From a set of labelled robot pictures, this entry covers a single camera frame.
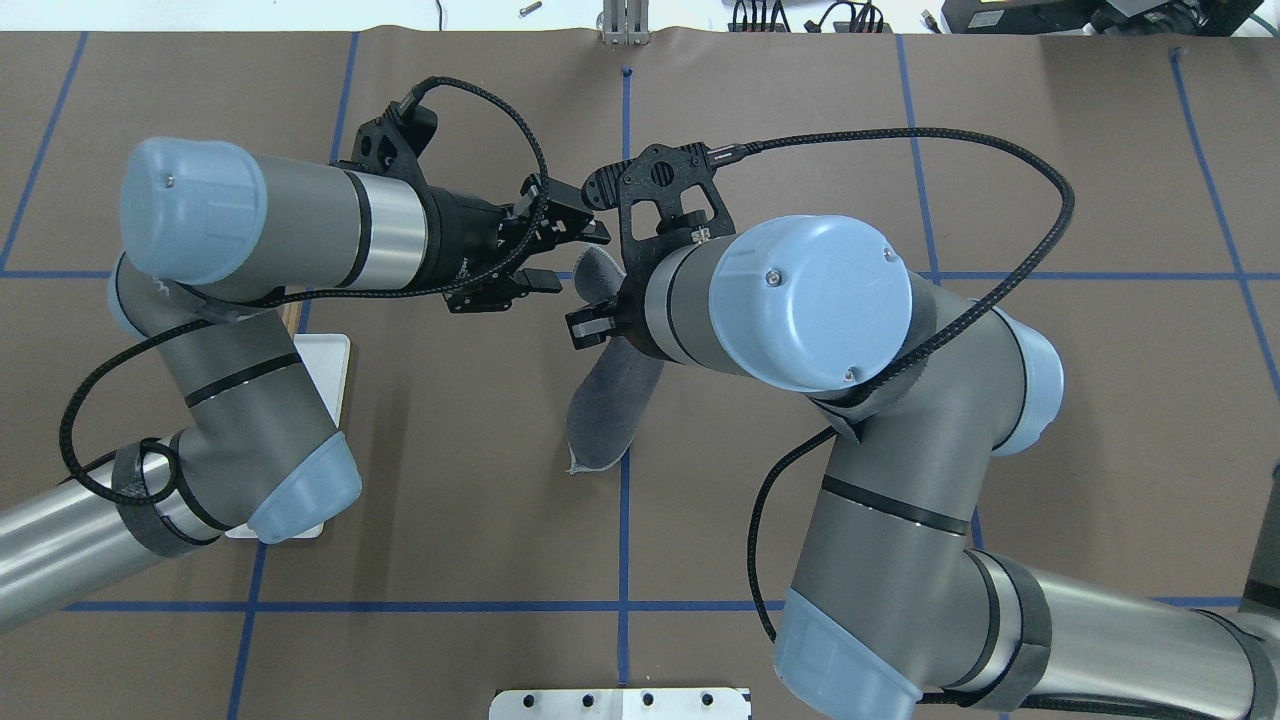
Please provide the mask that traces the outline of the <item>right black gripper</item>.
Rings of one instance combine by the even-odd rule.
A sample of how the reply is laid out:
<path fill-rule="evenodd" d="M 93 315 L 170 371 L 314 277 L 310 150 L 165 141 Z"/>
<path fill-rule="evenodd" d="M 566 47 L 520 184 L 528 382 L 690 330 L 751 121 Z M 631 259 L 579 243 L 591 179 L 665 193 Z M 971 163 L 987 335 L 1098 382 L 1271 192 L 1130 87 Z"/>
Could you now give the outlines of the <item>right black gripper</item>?
<path fill-rule="evenodd" d="M 659 347 L 648 325 L 645 300 L 646 282 L 622 274 L 614 292 L 614 307 L 585 306 L 564 315 L 573 348 L 603 345 L 617 334 L 640 354 L 668 361 L 669 355 Z"/>

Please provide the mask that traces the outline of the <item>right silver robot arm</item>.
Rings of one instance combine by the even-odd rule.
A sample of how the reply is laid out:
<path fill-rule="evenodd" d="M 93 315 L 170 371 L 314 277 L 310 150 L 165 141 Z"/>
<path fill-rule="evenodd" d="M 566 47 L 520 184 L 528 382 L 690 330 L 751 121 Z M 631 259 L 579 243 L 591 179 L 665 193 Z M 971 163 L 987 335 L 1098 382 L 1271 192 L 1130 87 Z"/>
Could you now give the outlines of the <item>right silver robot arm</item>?
<path fill-rule="evenodd" d="M 874 227 L 781 217 L 692 241 L 644 274 L 599 247 L 573 270 L 579 342 L 607 340 L 567 420 L 570 469 L 618 462 L 667 363 L 806 396 L 835 442 L 773 665 L 837 719 L 909 719 L 938 700 L 1011 712 L 1277 716 L 1277 497 L 1239 611 L 1134 600 L 969 544 L 995 456 L 1057 416 L 1064 373 L 991 309 L 886 386 L 872 377 L 973 299 L 911 273 Z"/>

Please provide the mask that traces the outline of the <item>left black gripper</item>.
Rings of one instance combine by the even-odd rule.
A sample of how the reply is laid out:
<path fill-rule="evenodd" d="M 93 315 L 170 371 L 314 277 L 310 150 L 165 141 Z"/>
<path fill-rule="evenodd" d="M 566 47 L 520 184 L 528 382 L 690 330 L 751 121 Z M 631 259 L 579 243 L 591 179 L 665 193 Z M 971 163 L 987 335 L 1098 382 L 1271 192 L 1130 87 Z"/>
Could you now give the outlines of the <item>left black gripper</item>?
<path fill-rule="evenodd" d="M 532 225 L 535 205 L 540 200 L 547 200 L 547 209 L 529 247 L 611 242 L 611 233 L 582 201 L 580 188 L 557 179 L 530 174 L 515 205 L 494 204 L 471 193 L 428 186 L 422 201 L 420 288 L 439 290 L 493 266 L 506 256 L 507 242 L 500 237 L 503 224 L 509 219 L 509 240 L 521 241 Z M 454 314 L 504 313 L 517 299 L 563 290 L 556 272 L 535 268 L 489 275 L 485 281 L 471 290 L 448 293 L 448 310 Z"/>

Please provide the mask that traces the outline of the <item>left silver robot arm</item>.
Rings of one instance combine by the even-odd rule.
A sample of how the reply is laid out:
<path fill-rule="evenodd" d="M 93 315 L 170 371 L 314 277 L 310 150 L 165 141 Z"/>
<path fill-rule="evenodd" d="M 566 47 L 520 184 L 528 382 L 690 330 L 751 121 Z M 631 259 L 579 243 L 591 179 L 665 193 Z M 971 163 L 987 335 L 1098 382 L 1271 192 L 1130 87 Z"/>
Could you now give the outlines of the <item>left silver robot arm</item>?
<path fill-rule="evenodd" d="M 421 151 L 369 135 L 329 167 L 218 141 L 133 150 L 109 305 L 137 354 L 159 351 L 192 423 L 3 514 L 4 630 L 237 527 L 278 543 L 357 500 L 346 437 L 276 313 L 291 287 L 500 313 L 559 290 L 530 256 L 609 240 L 573 186 L 531 176 L 495 205 L 428 184 Z"/>

